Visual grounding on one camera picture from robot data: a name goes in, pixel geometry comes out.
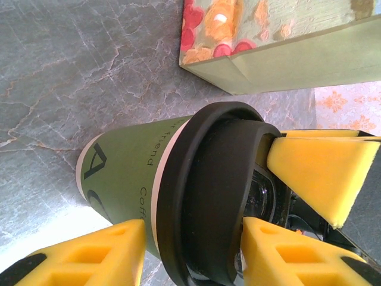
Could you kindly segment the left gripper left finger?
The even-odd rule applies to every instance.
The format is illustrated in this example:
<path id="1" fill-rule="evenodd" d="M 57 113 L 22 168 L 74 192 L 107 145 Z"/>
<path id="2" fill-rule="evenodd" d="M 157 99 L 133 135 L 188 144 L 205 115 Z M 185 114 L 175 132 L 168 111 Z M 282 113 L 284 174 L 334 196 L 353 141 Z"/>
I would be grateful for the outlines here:
<path id="1" fill-rule="evenodd" d="M 139 285 L 145 222 L 127 220 L 31 253 L 45 258 L 18 285 Z"/>

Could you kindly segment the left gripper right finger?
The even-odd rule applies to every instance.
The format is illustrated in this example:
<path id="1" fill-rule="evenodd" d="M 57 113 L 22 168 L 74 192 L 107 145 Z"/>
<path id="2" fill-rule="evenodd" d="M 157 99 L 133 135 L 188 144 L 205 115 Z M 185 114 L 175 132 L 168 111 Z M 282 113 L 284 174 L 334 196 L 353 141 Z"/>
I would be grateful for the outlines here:
<path id="1" fill-rule="evenodd" d="M 359 255 L 255 217 L 243 219 L 244 285 L 380 285 Z"/>

